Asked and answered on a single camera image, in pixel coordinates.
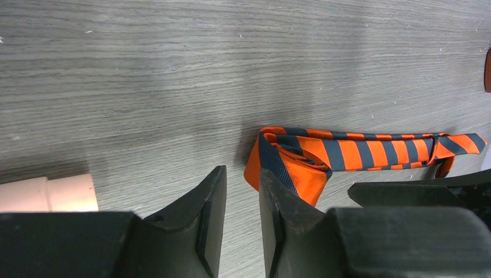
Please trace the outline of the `orange navy striped tie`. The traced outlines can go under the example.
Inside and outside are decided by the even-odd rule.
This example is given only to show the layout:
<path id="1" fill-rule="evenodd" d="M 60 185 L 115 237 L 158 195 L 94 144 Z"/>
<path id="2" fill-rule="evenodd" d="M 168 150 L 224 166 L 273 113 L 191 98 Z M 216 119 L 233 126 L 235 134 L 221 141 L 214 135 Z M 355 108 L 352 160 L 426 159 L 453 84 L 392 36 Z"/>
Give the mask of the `orange navy striped tie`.
<path id="1" fill-rule="evenodd" d="M 244 178 L 258 190 L 259 172 L 267 169 L 314 206 L 334 172 L 437 165 L 436 178 L 445 178 L 457 156 L 479 155 L 485 147 L 475 133 L 371 134 L 269 126 L 258 133 Z"/>

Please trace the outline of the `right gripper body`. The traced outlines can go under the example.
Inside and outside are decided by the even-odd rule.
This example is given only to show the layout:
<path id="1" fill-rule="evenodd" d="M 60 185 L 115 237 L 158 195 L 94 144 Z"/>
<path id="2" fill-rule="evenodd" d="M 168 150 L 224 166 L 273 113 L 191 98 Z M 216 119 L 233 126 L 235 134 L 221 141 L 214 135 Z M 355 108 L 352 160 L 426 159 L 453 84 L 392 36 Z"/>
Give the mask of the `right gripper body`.
<path id="1" fill-rule="evenodd" d="M 360 206 L 450 206 L 472 211 L 490 227 L 490 170 L 406 182 L 356 182 L 347 191 Z"/>

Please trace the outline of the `brown wooden metronome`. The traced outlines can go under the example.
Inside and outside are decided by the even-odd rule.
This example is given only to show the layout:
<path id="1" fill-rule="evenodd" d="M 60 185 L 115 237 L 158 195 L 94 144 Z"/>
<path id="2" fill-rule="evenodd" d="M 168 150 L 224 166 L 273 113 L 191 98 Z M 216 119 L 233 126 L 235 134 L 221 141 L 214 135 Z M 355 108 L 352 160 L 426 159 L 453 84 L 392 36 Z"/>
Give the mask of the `brown wooden metronome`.
<path id="1" fill-rule="evenodd" d="M 485 92 L 491 93 L 491 48 L 486 53 L 485 66 L 483 70 L 483 86 Z"/>

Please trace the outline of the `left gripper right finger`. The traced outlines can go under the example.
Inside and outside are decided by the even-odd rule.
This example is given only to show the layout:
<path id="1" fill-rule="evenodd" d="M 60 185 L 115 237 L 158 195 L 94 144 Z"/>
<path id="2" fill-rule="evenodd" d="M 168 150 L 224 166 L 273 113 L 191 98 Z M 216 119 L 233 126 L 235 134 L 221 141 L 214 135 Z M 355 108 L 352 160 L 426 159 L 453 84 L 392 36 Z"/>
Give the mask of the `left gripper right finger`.
<path id="1" fill-rule="evenodd" d="M 489 277 L 490 227 L 450 206 L 316 209 L 268 170 L 259 202 L 267 277 Z"/>

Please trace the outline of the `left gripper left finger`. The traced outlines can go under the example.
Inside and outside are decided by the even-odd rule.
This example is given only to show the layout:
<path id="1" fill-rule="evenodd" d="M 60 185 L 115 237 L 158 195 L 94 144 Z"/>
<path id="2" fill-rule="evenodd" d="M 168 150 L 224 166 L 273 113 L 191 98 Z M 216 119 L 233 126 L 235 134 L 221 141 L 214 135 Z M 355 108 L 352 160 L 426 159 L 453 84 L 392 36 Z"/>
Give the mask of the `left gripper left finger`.
<path id="1" fill-rule="evenodd" d="M 217 277 L 226 167 L 140 218 L 129 211 L 1 214 L 2 277 Z"/>

